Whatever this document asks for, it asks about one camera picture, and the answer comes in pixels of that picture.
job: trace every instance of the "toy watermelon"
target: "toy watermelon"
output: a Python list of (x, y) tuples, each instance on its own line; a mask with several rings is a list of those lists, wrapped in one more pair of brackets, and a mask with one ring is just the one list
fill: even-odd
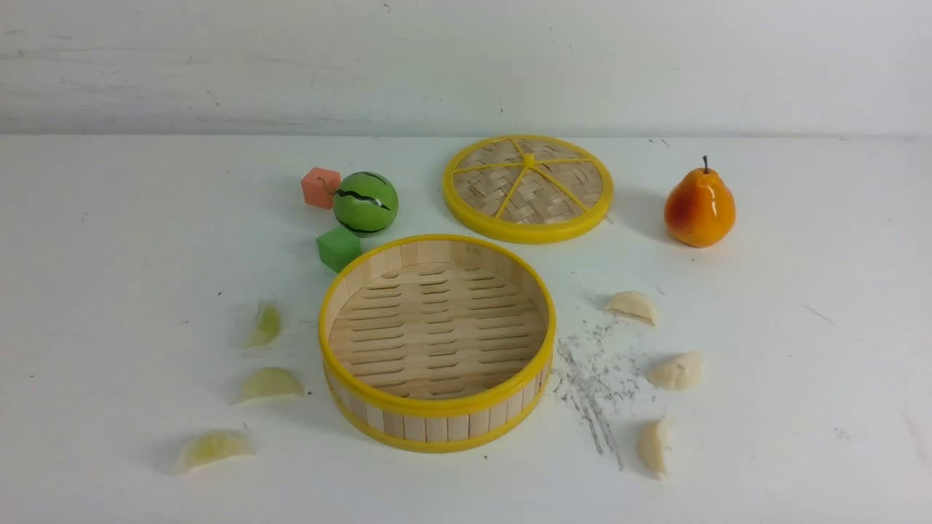
[(398, 193), (384, 176), (355, 172), (334, 193), (336, 220), (357, 236), (368, 237), (391, 226), (398, 215)]

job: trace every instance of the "white wall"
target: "white wall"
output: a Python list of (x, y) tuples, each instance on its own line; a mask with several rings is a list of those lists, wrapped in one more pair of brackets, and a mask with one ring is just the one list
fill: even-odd
[(0, 131), (932, 134), (928, 0), (0, 0)]

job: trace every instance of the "yellow plastic rim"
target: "yellow plastic rim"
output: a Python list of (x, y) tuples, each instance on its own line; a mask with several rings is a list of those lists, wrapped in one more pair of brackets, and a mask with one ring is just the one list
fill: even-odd
[(477, 436), (476, 438), (454, 440), (451, 442), (415, 442), (413, 440), (407, 440), (397, 436), (391, 436), (390, 434), (382, 433), (365, 422), (360, 421), (350, 412), (349, 409), (343, 406), (340, 403), (340, 399), (337, 398), (336, 393), (334, 392), (334, 388), (330, 385), (330, 382), (327, 382), (327, 388), (330, 390), (331, 396), (334, 397), (336, 407), (339, 408), (340, 412), (343, 413), (343, 416), (347, 418), (349, 423), (355, 426), (359, 431), (377, 440), (378, 442), (381, 442), (387, 446), (392, 446), (393, 448), (417, 451), (419, 453), (452, 453), (454, 451), (478, 448), (479, 446), (488, 444), (489, 442), (512, 431), (512, 429), (514, 429), (518, 424), (526, 419), (528, 415), (530, 415), (530, 412), (533, 411), (535, 407), (537, 407), (537, 404), (541, 401), (543, 392), (547, 390), (547, 382), (549, 378), (549, 374), (543, 378), (543, 382), (541, 383), (541, 390), (538, 391), (537, 395), (534, 396), (534, 400), (532, 400), (528, 407), (525, 407), (524, 410), (522, 410), (521, 413), (519, 413), (513, 419), (506, 421), (504, 424), (495, 428), (494, 430)]
[[(362, 380), (354, 377), (345, 367), (343, 367), (342, 364), (339, 363), (339, 361), (336, 359), (333, 348), (330, 346), (330, 341), (328, 340), (326, 333), (326, 306), (333, 298), (336, 287), (340, 284), (340, 282), (342, 282), (344, 278), (347, 277), (347, 275), (356, 269), (356, 267), (365, 263), (365, 261), (367, 261), (373, 255), (402, 244), (418, 241), (457, 241), (462, 243), (481, 245), (484, 248), (491, 249), (501, 253), (502, 255), (508, 256), (519, 266), (521, 266), (522, 269), (527, 271), (528, 274), (534, 279), (534, 282), (541, 288), (543, 299), (547, 304), (547, 331), (544, 335), (543, 342), (541, 343), (541, 348), (530, 360), (528, 365), (526, 365), (521, 371), (518, 371), (514, 374), (514, 376), (505, 380), (494, 388), (490, 388), (478, 394), (444, 400), (423, 400), (403, 398), (378, 390), (366, 384)], [(550, 293), (547, 291), (547, 287), (544, 285), (541, 276), (537, 274), (537, 271), (535, 271), (519, 256), (504, 248), (499, 247), (492, 242), (473, 239), (470, 237), (463, 237), (460, 235), (422, 235), (417, 237), (407, 237), (386, 243), (360, 256), (359, 258), (356, 258), (350, 262), (348, 266), (343, 268), (343, 270), (336, 275), (333, 283), (331, 283), (330, 289), (327, 290), (327, 294), (323, 298), (321, 313), (317, 322), (317, 336), (321, 343), (321, 353), (323, 354), (323, 360), (329, 369), (333, 372), (336, 379), (339, 380), (340, 383), (344, 385), (344, 387), (374, 407), (409, 417), (421, 417), (426, 419), (468, 415), (476, 411), (488, 409), (501, 403), (502, 401), (508, 400), (512, 397), (512, 395), (519, 392), (522, 388), (534, 380), (538, 374), (540, 374), (547, 366), (547, 363), (550, 361), (550, 357), (553, 353), (555, 333), (556, 310), (554, 309), (554, 302), (550, 298)]]
[[(511, 141), (514, 145), (514, 148), (520, 154), (523, 150), (517, 143), (518, 140), (539, 140), (561, 145), (567, 149), (575, 151), (582, 159), (584, 159), (584, 161), (592, 163), (602, 178), (602, 194), (599, 196), (596, 203), (587, 208), (576, 198), (575, 195), (573, 195), (555, 179), (547, 175), (543, 170), (538, 168), (538, 166), (543, 162), (508, 164), (514, 165), (515, 167), (522, 166), (522, 170), (512, 184), (512, 188), (509, 190), (507, 196), (505, 197), (505, 202), (502, 203), (499, 212), (496, 213), (495, 216), (489, 216), (487, 214), (480, 213), (469, 203), (463, 200), (459, 196), (459, 193), (457, 193), (457, 190), (453, 184), (454, 177), (461, 172), (496, 166), (487, 165), (468, 168), (466, 170), (458, 170), (457, 166), (459, 163), (476, 149), (480, 149), (486, 145), (502, 141)], [(554, 186), (566, 193), (570, 200), (575, 202), (585, 211), (579, 216), (567, 220), (566, 222), (560, 222), (557, 224), (516, 224), (513, 222), (501, 220), (499, 218), (501, 211), (511, 199), (512, 195), (514, 194), (514, 190), (518, 187), (518, 184), (520, 184), (522, 177), (527, 171), (534, 171), (537, 174), (543, 176), (551, 184), (554, 184)], [(582, 235), (586, 231), (597, 226), (605, 218), (605, 215), (608, 214), (609, 209), (611, 208), (611, 199), (614, 191), (609, 170), (606, 169), (602, 162), (599, 161), (599, 159), (597, 159), (592, 153), (586, 151), (578, 145), (571, 144), (569, 142), (564, 142), (549, 136), (538, 136), (532, 134), (497, 136), (466, 147), (455, 157), (453, 157), (446, 165), (446, 170), (444, 171), (443, 190), (444, 201), (446, 202), (447, 209), (449, 209), (453, 216), (455, 216), (457, 220), (459, 220), (464, 226), (491, 239), (514, 243), (550, 243), (564, 241)]]

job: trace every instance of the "bamboo steamer basket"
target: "bamboo steamer basket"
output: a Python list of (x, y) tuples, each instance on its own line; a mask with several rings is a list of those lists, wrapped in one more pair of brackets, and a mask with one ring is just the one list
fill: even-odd
[(499, 246), (455, 235), (387, 243), (336, 276), (321, 308), (336, 405), (390, 446), (458, 451), (537, 405), (556, 317), (541, 277)]
[(519, 243), (564, 241), (609, 212), (609, 170), (581, 147), (536, 135), (489, 138), (460, 151), (444, 172), (444, 201), (466, 227)]

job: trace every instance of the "gray smudge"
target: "gray smudge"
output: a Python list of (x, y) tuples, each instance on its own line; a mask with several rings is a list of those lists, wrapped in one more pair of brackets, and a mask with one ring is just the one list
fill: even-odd
[(919, 459), (919, 463), (923, 465), (929, 474), (932, 474), (932, 449), (924, 441), (916, 421), (909, 415), (903, 415), (903, 419), (906, 420), (906, 429), (910, 432), (912, 444), (916, 447), (916, 457)]
[(589, 427), (596, 451), (604, 454), (607, 448), (622, 471), (624, 462), (610, 417), (619, 414), (625, 401), (633, 400), (640, 391), (637, 379), (640, 369), (633, 357), (614, 349), (607, 351), (604, 346), (620, 322), (620, 317), (611, 317), (582, 336), (571, 335), (557, 342), (556, 354), (562, 363), (554, 367), (554, 374), (559, 377), (554, 392), (573, 407), (580, 423)]

